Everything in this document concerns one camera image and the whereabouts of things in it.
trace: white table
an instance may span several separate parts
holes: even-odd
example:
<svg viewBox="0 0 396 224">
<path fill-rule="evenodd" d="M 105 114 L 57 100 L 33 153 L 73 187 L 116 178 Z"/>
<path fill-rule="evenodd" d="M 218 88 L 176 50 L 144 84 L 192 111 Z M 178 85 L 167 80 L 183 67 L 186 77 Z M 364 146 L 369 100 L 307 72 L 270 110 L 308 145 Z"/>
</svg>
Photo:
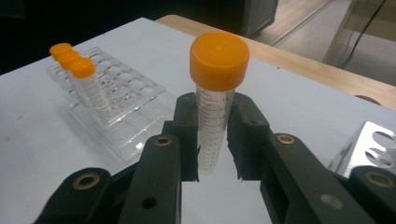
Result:
<svg viewBox="0 0 396 224">
<path fill-rule="evenodd" d="M 189 75 L 194 37 L 140 19 L 75 46 L 99 47 L 175 96 L 195 91 Z M 64 91 L 46 73 L 48 57 L 0 76 L 0 223 L 31 223 L 60 183 L 85 167 L 115 174 L 126 165 L 79 130 Z M 275 133 L 301 138 L 324 164 L 364 121 L 396 127 L 396 111 L 251 58 L 237 91 L 250 96 Z M 218 168 L 183 183 L 183 223 L 271 223 L 259 182 L 236 179 L 223 144 Z"/>
</svg>

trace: gray floor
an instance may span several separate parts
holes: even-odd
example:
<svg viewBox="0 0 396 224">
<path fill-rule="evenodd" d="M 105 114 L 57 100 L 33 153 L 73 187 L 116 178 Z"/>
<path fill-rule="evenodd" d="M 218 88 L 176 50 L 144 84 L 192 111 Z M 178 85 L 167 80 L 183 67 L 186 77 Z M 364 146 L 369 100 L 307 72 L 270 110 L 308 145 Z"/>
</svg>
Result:
<svg viewBox="0 0 396 224">
<path fill-rule="evenodd" d="M 280 49 L 323 62 L 351 0 L 279 0 L 276 22 L 254 39 Z M 337 66 L 352 50 L 355 33 L 345 54 L 331 65 Z M 364 35 L 347 71 L 396 86 L 396 43 Z"/>
</svg>

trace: orange cap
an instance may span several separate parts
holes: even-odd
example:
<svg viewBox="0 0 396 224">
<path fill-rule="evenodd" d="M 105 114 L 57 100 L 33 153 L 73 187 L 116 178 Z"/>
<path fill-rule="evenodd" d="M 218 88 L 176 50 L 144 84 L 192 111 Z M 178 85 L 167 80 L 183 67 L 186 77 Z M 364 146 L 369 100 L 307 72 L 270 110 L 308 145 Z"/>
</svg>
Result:
<svg viewBox="0 0 396 224">
<path fill-rule="evenodd" d="M 70 71 L 72 71 L 76 78 L 86 78 L 95 73 L 95 66 L 91 59 L 79 58 L 70 64 Z"/>
<path fill-rule="evenodd" d="M 190 75 L 209 91 L 239 86 L 248 67 L 248 46 L 236 35 L 213 32 L 198 36 L 191 45 Z"/>
<path fill-rule="evenodd" d="M 58 61 L 58 57 L 69 50 L 72 50 L 72 46 L 70 44 L 60 43 L 50 47 L 49 53 L 52 55 L 53 59 Z"/>
<path fill-rule="evenodd" d="M 58 62 L 63 69 L 70 70 L 70 64 L 79 58 L 81 58 L 81 56 L 77 51 L 70 50 L 59 55 Z"/>
</svg>

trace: table top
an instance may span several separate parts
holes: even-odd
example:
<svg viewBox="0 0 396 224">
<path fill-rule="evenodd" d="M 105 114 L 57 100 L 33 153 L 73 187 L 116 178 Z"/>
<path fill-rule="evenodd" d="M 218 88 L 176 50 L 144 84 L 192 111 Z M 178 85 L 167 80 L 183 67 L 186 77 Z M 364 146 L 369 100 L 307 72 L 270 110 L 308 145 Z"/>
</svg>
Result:
<svg viewBox="0 0 396 224">
<path fill-rule="evenodd" d="M 194 39 L 169 26 L 139 19 L 74 49 L 85 52 L 98 47 L 179 96 L 195 91 L 189 75 Z M 108 156 L 108 148 L 100 145 L 98 136 L 79 128 L 64 90 L 47 74 L 53 65 L 55 61 L 48 57 L 0 76 L 2 224 L 32 223 L 50 195 L 77 170 L 101 167 L 115 174 L 126 167 Z M 366 120 L 388 129 L 396 127 L 395 110 L 299 75 L 251 57 L 245 80 L 236 90 L 252 98 L 274 133 L 299 137 L 324 165 Z M 201 176 L 200 183 L 183 183 L 183 222 L 270 223 L 260 182 L 236 178 L 226 145 L 224 141 L 213 175 Z"/>
<path fill-rule="evenodd" d="M 165 16 L 156 20 L 156 22 L 194 36 L 219 31 L 217 28 L 177 15 Z M 251 39 L 244 39 L 251 56 L 263 62 L 287 69 L 295 74 L 308 77 L 352 95 L 367 96 L 378 101 L 382 106 L 396 110 L 396 87 L 394 86 L 325 63 L 316 62 L 283 49 L 273 48 Z"/>
</svg>

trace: ridged cap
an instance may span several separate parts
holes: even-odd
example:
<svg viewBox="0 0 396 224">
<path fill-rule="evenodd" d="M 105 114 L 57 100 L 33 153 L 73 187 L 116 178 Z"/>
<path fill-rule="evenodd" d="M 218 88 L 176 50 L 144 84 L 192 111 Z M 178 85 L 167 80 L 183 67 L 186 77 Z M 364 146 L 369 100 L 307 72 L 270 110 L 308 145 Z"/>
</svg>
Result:
<svg viewBox="0 0 396 224">
<path fill-rule="evenodd" d="M 60 43 L 56 44 L 49 49 L 50 55 L 52 55 L 53 59 L 58 61 L 58 57 L 62 55 L 63 53 L 73 50 L 72 46 L 68 43 Z"/>
<path fill-rule="evenodd" d="M 70 71 L 75 78 L 86 78 L 95 73 L 95 66 L 91 59 L 79 58 L 70 64 Z"/>
<path fill-rule="evenodd" d="M 245 78 L 249 51 L 236 35 L 212 32 L 198 36 L 191 45 L 190 75 L 209 91 L 230 91 Z"/>
<path fill-rule="evenodd" d="M 70 50 L 70 51 L 67 51 L 67 52 L 61 54 L 58 57 L 58 62 L 63 69 L 70 70 L 70 65 L 72 64 L 72 62 L 74 62 L 75 60 L 77 60 L 79 58 L 81 58 L 81 56 L 79 55 L 79 53 L 77 51 Z"/>
</svg>

